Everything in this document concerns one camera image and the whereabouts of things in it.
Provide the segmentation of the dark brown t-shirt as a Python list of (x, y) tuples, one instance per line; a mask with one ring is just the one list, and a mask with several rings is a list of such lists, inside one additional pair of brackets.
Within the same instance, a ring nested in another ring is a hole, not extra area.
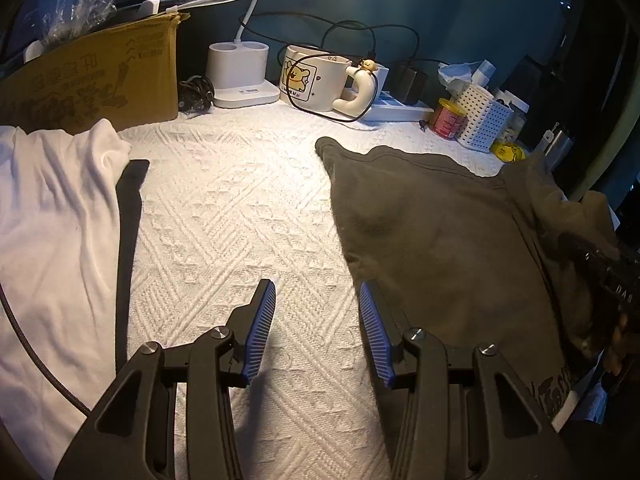
[(539, 156), (479, 177), (451, 158), (378, 146), (316, 151), (349, 272), (445, 344), (493, 342), (548, 416), (608, 342), (576, 268), (620, 255), (604, 195), (568, 200)]

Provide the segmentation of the white textured bed cover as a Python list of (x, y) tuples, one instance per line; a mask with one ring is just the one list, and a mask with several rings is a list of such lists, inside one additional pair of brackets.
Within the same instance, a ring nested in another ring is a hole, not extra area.
[[(390, 465), (370, 386), (352, 278), (314, 149), (378, 145), (442, 154), (474, 174), (499, 162), (415, 124), (339, 125), (276, 104), (116, 131), (130, 145), (116, 184), (118, 359), (147, 341), (190, 342), (224, 324), (260, 280), (277, 307), (257, 377), (231, 393), (249, 479), (384, 479)], [(1, 418), (51, 478), (88, 410), (1, 311)]]

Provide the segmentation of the stainless steel tumbler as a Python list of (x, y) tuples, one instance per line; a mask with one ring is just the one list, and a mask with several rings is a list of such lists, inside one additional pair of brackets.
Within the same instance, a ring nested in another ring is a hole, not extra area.
[(547, 130), (543, 135), (536, 148), (534, 154), (543, 154), (546, 159), (547, 166), (550, 170), (559, 165), (561, 160), (566, 156), (572, 148), (573, 141), (562, 130)]

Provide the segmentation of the yellow duck snack bag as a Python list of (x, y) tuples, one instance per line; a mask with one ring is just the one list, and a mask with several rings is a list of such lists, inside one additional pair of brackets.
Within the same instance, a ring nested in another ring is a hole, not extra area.
[(511, 142), (495, 141), (491, 144), (490, 151), (502, 162), (521, 162), (527, 157), (524, 148), (521, 148), (518, 144)]

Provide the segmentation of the clear jar white lid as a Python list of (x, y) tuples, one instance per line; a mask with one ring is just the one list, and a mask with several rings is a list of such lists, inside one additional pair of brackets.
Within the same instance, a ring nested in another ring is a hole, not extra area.
[(512, 112), (506, 128), (498, 135), (497, 140), (503, 143), (514, 143), (526, 124), (529, 105), (510, 91), (497, 89), (494, 96)]

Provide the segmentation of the white plastic perforated basket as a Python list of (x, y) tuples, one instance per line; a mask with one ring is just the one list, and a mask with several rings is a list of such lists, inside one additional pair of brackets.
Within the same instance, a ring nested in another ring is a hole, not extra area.
[(469, 84), (454, 100), (466, 116), (456, 140), (469, 150), (487, 153), (508, 125), (512, 110), (485, 88)]

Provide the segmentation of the red can yellow lid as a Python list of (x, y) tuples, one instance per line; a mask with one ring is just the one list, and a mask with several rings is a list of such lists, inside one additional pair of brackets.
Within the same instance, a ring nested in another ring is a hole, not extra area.
[(466, 118), (466, 110), (458, 103), (440, 98), (431, 118), (431, 130), (444, 139), (453, 139)]

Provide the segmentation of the white power strip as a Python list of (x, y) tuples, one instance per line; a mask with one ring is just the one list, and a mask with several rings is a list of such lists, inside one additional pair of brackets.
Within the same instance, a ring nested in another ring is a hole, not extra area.
[(434, 110), (422, 101), (407, 105), (393, 98), (390, 92), (382, 91), (361, 120), (363, 122), (420, 122), (430, 118), (433, 113)]

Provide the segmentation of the white garment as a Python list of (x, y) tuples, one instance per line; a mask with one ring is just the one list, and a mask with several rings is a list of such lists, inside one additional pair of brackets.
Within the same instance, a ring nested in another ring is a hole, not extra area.
[(129, 152), (106, 119), (76, 136), (1, 129), (1, 285), (37, 356), (87, 408), (116, 375), (116, 184)]

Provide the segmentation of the black power adapter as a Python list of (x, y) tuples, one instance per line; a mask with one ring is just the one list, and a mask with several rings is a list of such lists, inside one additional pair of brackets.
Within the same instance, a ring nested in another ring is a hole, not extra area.
[(402, 64), (396, 88), (396, 99), (406, 105), (416, 104), (427, 86), (428, 76), (412, 64)]

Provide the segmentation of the blue white tube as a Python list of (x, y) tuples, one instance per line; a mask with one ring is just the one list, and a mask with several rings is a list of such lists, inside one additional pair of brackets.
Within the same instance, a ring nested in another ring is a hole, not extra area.
[(474, 73), (472, 73), (472, 84), (486, 88), (489, 84), (491, 76), (495, 73), (495, 71), (496, 66), (488, 60), (480, 62), (480, 65), (477, 66), (477, 69), (474, 70)]

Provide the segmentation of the white bear mug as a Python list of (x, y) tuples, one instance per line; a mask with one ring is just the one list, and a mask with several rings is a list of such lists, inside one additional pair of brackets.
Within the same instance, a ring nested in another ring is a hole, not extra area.
[(280, 76), (280, 99), (307, 112), (362, 115), (378, 95), (375, 73), (344, 56), (290, 44)]

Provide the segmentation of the white desk lamp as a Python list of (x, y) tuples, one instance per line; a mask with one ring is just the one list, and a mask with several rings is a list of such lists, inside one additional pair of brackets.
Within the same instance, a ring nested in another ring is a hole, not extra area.
[(280, 90), (266, 79), (269, 47), (258, 41), (243, 40), (243, 32), (258, 0), (250, 0), (232, 41), (215, 42), (208, 47), (206, 77), (214, 87), (214, 105), (241, 108), (277, 102)]

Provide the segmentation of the white charger plug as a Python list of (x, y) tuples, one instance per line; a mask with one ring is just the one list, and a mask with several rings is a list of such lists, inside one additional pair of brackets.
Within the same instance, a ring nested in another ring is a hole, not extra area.
[(384, 84), (390, 69), (380, 63), (375, 65), (375, 70), (373, 71), (373, 75), (375, 76), (376, 81), (376, 94), (380, 94), (384, 88)]

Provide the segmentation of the brown cardboard box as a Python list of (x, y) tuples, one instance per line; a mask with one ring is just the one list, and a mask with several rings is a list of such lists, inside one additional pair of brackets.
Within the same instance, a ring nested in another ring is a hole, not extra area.
[(176, 37), (186, 13), (82, 36), (1, 81), (1, 123), (70, 134), (108, 119), (120, 131), (178, 116)]

